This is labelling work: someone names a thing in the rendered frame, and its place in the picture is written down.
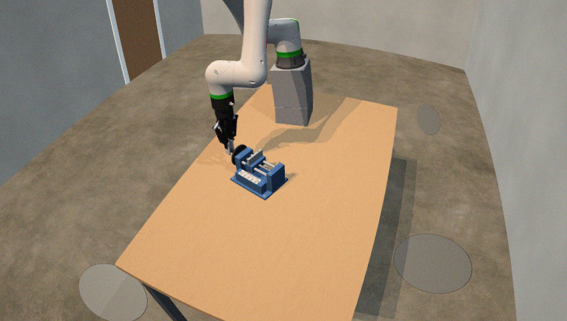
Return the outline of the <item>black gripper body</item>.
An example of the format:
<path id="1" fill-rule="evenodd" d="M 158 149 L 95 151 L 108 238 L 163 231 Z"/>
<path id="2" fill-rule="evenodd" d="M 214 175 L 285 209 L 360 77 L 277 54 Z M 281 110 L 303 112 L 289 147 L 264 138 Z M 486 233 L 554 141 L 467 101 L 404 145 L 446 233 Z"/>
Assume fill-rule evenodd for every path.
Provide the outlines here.
<path id="1" fill-rule="evenodd" d="M 227 121 L 227 125 L 229 126 L 229 118 L 233 119 L 233 108 L 229 109 L 229 110 L 225 110 L 225 111 L 217 111 L 215 110 L 215 115 L 218 121 L 218 124 L 221 127 L 225 127 L 224 126 L 224 121 Z M 217 123 L 216 121 L 216 123 Z"/>

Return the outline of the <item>blue bench vise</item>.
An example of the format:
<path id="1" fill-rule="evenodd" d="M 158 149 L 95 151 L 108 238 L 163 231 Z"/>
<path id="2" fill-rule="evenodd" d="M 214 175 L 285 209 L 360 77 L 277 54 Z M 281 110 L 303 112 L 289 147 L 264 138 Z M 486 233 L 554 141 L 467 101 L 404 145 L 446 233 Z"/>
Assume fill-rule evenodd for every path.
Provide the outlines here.
<path id="1" fill-rule="evenodd" d="M 231 161 L 237 169 L 230 180 L 263 200 L 268 199 L 288 181 L 285 177 L 285 165 L 279 163 L 275 166 L 267 162 L 262 149 L 254 154 L 252 148 L 240 144 L 235 150 L 230 150 Z M 264 164 L 272 167 L 272 170 Z"/>

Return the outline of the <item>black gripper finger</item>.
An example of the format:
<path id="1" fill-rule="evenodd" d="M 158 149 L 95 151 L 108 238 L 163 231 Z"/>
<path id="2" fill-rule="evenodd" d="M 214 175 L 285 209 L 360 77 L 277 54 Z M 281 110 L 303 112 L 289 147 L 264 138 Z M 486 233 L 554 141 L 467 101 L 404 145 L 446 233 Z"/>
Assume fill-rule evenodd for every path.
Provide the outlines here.
<path id="1" fill-rule="evenodd" d="M 237 134 L 237 119 L 238 119 L 238 115 L 233 113 L 233 119 L 229 118 L 229 126 L 227 126 L 227 128 L 228 128 L 227 133 L 228 133 L 230 148 L 232 148 L 233 150 L 234 150 L 233 141 L 235 140 L 234 136 L 236 136 L 236 134 Z"/>
<path id="2" fill-rule="evenodd" d="M 230 145 L 229 145 L 229 139 L 228 139 L 228 134 L 227 134 L 227 121 L 224 121 L 224 128 L 223 127 L 219 127 L 218 121 L 216 123 L 215 126 L 213 126 L 213 130 L 215 130 L 216 135 L 219 139 L 219 142 L 224 144 L 225 146 L 225 154 L 228 154 L 229 156 L 231 156 L 231 150 L 230 150 Z M 221 131 L 220 131 L 221 128 Z"/>

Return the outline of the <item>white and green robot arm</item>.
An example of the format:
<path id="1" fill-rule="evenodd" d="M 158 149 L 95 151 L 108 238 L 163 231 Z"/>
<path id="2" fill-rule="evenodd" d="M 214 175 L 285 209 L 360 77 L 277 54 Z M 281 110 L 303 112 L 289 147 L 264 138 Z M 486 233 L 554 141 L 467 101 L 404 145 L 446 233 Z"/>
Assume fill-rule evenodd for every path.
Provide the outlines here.
<path id="1" fill-rule="evenodd" d="M 239 26 L 243 47 L 239 61 L 217 60 L 206 69 L 214 110 L 224 111 L 234 106 L 233 87 L 258 88 L 265 83 L 267 43 L 275 46 L 277 68 L 291 70 L 305 64 L 298 21 L 269 19 L 272 1 L 223 0 Z"/>

